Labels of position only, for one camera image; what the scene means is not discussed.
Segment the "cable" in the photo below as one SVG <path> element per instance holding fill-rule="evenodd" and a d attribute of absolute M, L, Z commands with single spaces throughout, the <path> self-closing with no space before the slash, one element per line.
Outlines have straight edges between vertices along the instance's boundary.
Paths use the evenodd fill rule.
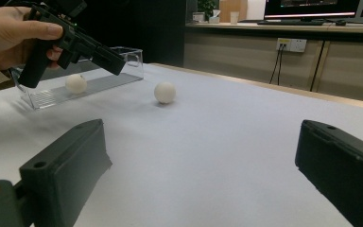
<path fill-rule="evenodd" d="M 281 69 L 282 69 L 282 56 L 283 56 L 283 50 L 285 49 L 285 46 L 283 45 L 281 50 L 281 58 L 279 60 L 279 72 L 278 72 L 278 85 L 279 85 L 279 78 L 281 76 Z"/>
<path fill-rule="evenodd" d="M 272 77 L 270 78 L 269 84 L 271 84 L 271 83 L 272 83 L 273 75 L 275 74 L 276 66 L 278 65 L 279 55 L 280 55 L 280 53 L 281 53 L 281 49 L 282 49 L 283 47 L 284 47 L 284 44 L 280 44 L 280 45 L 279 45 L 278 55 L 276 56 L 275 67 L 273 68 Z"/>
<path fill-rule="evenodd" d="M 317 77 L 318 69 L 320 67 L 320 60 L 322 59 L 322 53 L 323 53 L 324 47 L 325 47 L 325 41 L 322 42 L 322 47 L 320 48 L 320 54 L 318 55 L 317 67 L 315 67 L 315 72 L 314 72 L 314 75 L 312 76 L 312 81 L 311 81 L 311 88 L 309 89 L 310 92 L 312 92 L 312 90 L 314 88 L 315 78 Z"/>

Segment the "pistol grip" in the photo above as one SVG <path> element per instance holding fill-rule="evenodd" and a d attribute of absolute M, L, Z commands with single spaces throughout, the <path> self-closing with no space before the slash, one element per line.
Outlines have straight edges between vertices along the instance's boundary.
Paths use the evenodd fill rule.
<path fill-rule="evenodd" d="M 51 62 L 46 57 L 46 51 L 52 48 L 52 42 L 38 40 L 34 50 L 29 56 L 25 68 L 19 77 L 19 83 L 28 88 L 36 88 L 40 82 L 43 72 Z"/>

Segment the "hand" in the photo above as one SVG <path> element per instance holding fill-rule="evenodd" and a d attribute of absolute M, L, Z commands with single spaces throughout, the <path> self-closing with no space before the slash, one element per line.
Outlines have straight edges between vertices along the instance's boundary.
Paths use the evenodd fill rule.
<path fill-rule="evenodd" d="M 61 37 L 61 26 L 39 21 L 25 21 L 30 8 L 0 8 L 0 70 L 26 63 L 35 39 L 57 40 Z M 51 68 L 58 67 L 61 49 L 53 46 L 46 52 L 52 61 Z"/>

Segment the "power outlet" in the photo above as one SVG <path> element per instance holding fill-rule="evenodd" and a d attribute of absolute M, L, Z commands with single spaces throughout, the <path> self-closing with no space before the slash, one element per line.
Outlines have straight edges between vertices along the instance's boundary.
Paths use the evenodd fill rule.
<path fill-rule="evenodd" d="M 281 45 L 284 45 L 283 51 L 290 51 L 291 39 L 278 38 L 278 43 L 276 44 L 276 50 L 281 50 Z"/>
<path fill-rule="evenodd" d="M 306 46 L 306 40 L 292 39 L 290 42 L 290 51 L 292 52 L 304 52 Z"/>

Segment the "electrical cord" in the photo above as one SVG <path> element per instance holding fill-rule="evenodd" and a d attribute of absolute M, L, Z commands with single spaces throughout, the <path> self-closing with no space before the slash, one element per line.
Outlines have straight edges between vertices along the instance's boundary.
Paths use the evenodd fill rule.
<path fill-rule="evenodd" d="M 279 85 L 279 78 L 281 76 L 281 69 L 282 69 L 282 56 L 283 56 L 283 50 L 285 49 L 285 46 L 282 46 L 281 49 L 281 58 L 279 59 L 279 72 L 278 72 L 278 85 Z"/>
<path fill-rule="evenodd" d="M 283 50 L 284 49 L 285 49 L 285 45 L 284 44 L 280 44 L 279 45 L 279 49 L 278 49 L 278 55 L 276 56 L 275 67 L 273 68 L 272 77 L 270 77 L 269 84 L 272 83 L 273 76 L 274 76 L 275 71 L 276 71 L 276 66 L 279 63 L 279 72 L 278 72 L 278 85 L 279 85 L 279 77 L 281 75 L 281 68 L 282 68 L 282 54 L 283 54 Z"/>
<path fill-rule="evenodd" d="M 280 45 L 279 45 L 278 55 L 276 56 L 275 67 L 273 68 L 272 77 L 270 77 L 269 84 L 271 84 L 271 83 L 272 83 L 273 75 L 275 74 L 276 66 L 278 65 L 279 55 L 281 54 L 281 50 L 282 50 L 283 46 L 284 46 L 283 44 L 280 44 Z"/>

